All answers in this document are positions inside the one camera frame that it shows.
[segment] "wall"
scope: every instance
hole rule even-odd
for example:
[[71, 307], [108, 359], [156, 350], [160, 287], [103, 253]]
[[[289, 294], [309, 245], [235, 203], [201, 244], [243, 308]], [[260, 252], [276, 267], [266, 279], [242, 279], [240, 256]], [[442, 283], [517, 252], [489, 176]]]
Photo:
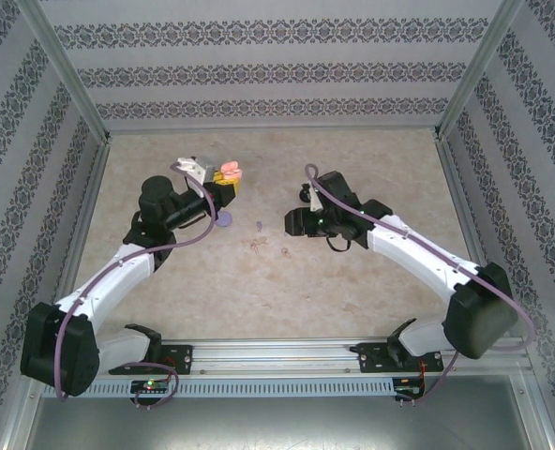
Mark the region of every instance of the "wall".
[[54, 299], [97, 149], [24, 17], [0, 0], [0, 418], [26, 312]]
[[42, 6], [111, 131], [437, 125], [500, 0]]
[[535, 321], [555, 418], [555, 1], [521, 7], [448, 142], [482, 248]]

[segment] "damask stripe wallpaper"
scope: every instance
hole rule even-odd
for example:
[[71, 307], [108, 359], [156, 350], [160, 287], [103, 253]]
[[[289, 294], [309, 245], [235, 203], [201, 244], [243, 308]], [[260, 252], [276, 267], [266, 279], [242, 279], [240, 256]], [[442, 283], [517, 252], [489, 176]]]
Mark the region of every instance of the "damask stripe wallpaper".
[[489, 261], [533, 318], [555, 426], [555, 1], [527, 1], [447, 140]]
[[0, 1], [0, 418], [25, 313], [54, 298], [98, 144], [15, 4]]
[[130, 132], [435, 126], [499, 4], [42, 2], [106, 126]]

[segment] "enclosure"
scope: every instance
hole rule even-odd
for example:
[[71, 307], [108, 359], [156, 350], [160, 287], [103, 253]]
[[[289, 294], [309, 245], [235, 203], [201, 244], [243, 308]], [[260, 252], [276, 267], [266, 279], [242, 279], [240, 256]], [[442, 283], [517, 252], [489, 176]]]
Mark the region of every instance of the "enclosure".
[[[100, 331], [193, 345], [191, 374], [164, 411], [105, 374], [57, 403], [19, 371], [28, 311], [113, 257], [145, 179], [183, 191], [191, 156], [239, 162], [232, 225]], [[381, 254], [284, 232], [309, 162], [500, 265], [534, 344], [460, 358], [400, 408], [346, 349], [446, 305]], [[420, 444], [555, 448], [555, 1], [0, 0], [0, 448]]]

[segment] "purple disc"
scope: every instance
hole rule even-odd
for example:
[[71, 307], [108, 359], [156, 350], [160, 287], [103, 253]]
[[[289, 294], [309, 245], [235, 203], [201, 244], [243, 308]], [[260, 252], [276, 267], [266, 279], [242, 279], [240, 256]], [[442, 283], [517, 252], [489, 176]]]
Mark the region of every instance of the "purple disc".
[[217, 213], [217, 220], [215, 221], [215, 224], [222, 228], [229, 227], [232, 225], [232, 215], [227, 211], [219, 211]]

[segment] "beige floor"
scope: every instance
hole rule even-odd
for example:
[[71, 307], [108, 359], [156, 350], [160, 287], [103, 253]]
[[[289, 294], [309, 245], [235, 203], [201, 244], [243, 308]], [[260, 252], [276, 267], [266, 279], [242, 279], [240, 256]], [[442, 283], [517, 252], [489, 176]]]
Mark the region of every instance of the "beige floor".
[[[140, 186], [181, 156], [237, 159], [241, 194], [233, 225], [177, 249], [116, 308], [101, 333], [126, 323], [165, 338], [386, 336], [411, 317], [444, 310], [436, 295], [395, 263], [359, 246], [342, 254], [323, 239], [287, 237], [284, 214], [301, 203], [305, 163], [339, 170], [362, 201], [386, 203], [420, 233], [466, 256], [457, 216], [428, 130], [185, 133], [123, 136], [111, 154], [82, 257], [78, 283], [108, 261], [138, 207]], [[262, 232], [257, 232], [257, 221]], [[204, 229], [184, 232], [186, 240]], [[266, 240], [256, 255], [250, 243]], [[287, 248], [292, 258], [281, 254]]]

